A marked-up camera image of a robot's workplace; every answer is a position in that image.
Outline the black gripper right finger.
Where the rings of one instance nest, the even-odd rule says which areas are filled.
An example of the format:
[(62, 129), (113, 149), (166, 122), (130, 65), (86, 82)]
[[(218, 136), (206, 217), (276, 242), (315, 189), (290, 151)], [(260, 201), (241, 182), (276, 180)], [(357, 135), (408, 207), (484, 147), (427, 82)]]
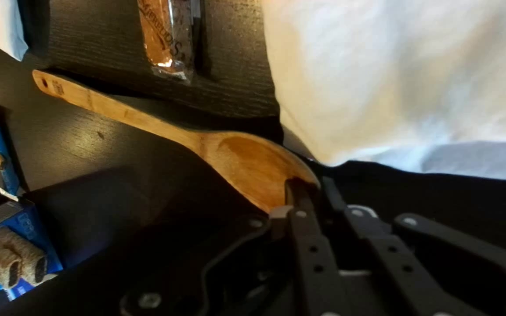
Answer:
[(331, 208), (347, 221), (364, 244), (376, 273), (389, 284), (408, 316), (482, 316), (477, 307), (443, 289), (375, 208), (348, 203), (331, 177), (322, 179), (322, 187)]

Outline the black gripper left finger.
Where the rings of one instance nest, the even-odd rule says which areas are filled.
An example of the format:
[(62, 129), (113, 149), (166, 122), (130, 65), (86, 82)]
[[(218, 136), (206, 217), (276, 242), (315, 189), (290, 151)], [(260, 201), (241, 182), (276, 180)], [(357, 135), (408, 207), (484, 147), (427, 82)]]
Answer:
[(313, 186), (299, 179), (289, 180), (287, 201), (292, 205), (287, 224), (296, 251), (303, 316), (347, 316), (345, 287), (329, 238), (318, 224)]

